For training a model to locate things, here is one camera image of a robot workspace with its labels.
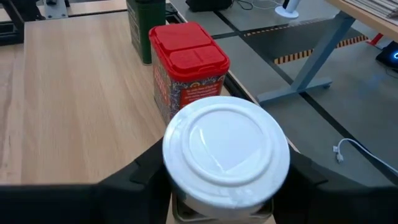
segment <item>gray table frame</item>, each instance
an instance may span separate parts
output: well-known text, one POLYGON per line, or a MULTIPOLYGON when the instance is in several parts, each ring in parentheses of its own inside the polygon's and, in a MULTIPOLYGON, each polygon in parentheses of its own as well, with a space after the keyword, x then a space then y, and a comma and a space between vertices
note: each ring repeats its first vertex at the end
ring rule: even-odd
POLYGON ((330 78, 319 78, 316 80, 313 80, 313 78, 354 22, 355 19, 353 17, 340 11, 332 19, 330 27, 325 31, 323 37, 319 40, 313 53, 305 62, 290 87, 257 95, 256 100, 259 104, 264 105, 270 101, 302 93, 312 88, 329 88, 332 83, 330 78))

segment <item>red container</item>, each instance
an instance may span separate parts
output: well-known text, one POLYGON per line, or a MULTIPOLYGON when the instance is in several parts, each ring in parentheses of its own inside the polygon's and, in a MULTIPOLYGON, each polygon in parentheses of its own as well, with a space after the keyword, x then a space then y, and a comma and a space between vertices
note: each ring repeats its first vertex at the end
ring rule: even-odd
POLYGON ((154 96, 166 123, 185 105, 221 93, 229 58, 196 22, 149 31, 154 96))

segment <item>white object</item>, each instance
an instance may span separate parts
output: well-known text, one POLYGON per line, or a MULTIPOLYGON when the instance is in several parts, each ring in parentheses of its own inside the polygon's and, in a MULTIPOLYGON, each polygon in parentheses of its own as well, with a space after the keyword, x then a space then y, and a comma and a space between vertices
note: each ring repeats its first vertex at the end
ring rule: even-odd
POLYGON ((341 143, 343 143, 344 141, 349 141, 354 143, 355 145, 359 146, 359 148, 361 148, 364 152, 366 152, 368 155, 370 155, 371 157, 375 158, 375 160, 381 162, 381 164, 385 165, 388 169, 390 169, 391 171, 393 171, 395 174, 398 175, 398 170, 393 168, 392 166, 390 166, 388 163, 382 161, 381 159, 379 159, 377 156, 373 155, 371 152, 369 152, 367 149, 365 149, 364 147, 362 147, 362 145, 360 145, 360 143, 349 139, 349 138, 344 138, 342 140, 340 140, 340 142, 337 144, 337 146, 333 146, 333 152, 336 153, 336 160, 338 163, 342 163, 344 161, 344 157, 340 152, 340 145, 341 143))
POLYGON ((202 215, 248 217, 283 184, 286 137, 272 116, 232 96, 196 100, 167 126, 164 164, 177 195, 202 215))
POLYGON ((285 18, 296 19, 299 16, 299 12, 296 11, 299 2, 300 0, 290 0, 286 6, 286 9, 284 9, 283 6, 278 6, 275 8, 275 12, 285 18))

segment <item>table leg foot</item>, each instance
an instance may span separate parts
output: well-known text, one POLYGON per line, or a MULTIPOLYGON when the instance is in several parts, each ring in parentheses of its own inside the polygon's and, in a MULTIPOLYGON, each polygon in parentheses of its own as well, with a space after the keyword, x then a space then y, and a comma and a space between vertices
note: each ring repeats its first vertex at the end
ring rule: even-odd
POLYGON ((296 95, 298 93, 302 93, 308 90, 311 90, 313 88, 329 88, 332 83, 332 80, 330 78, 317 78, 310 82, 306 88, 303 89, 294 89, 291 86, 288 88, 283 88, 280 90, 275 90, 275 91, 268 91, 266 93, 261 93, 260 95, 257 96, 257 101, 261 106, 264 106, 267 103, 270 103, 274 100, 279 100, 281 98, 284 98, 286 96, 291 96, 291 95, 296 95))

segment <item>wooden table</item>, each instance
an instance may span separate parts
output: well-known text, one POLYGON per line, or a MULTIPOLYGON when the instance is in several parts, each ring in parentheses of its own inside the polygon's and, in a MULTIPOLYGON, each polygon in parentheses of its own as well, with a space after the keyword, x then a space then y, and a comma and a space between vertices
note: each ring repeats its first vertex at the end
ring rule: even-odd
MULTIPOLYGON (((38 7, 42 15, 44 15, 44 7, 38 7)), ((104 0, 104 1, 94 1, 94 2, 78 2, 70 3, 68 8, 69 16, 78 16, 83 14, 99 13, 99 12, 109 12, 109 11, 119 11, 127 9, 126 0, 104 0)), ((0 22, 10 21, 9 16, 4 9, 0 9, 0 22)))
POLYGON ((98 182, 163 136, 126 12, 29 22, 21 49, 0 51, 0 183, 98 182))
POLYGON ((371 27, 372 29, 378 31, 389 37, 390 39, 398 42, 398 26, 392 24, 380 17, 377 17, 370 12, 366 12, 348 2, 343 0, 326 0, 329 4, 335 6, 341 11, 349 14, 353 18, 361 21, 363 24, 371 27))

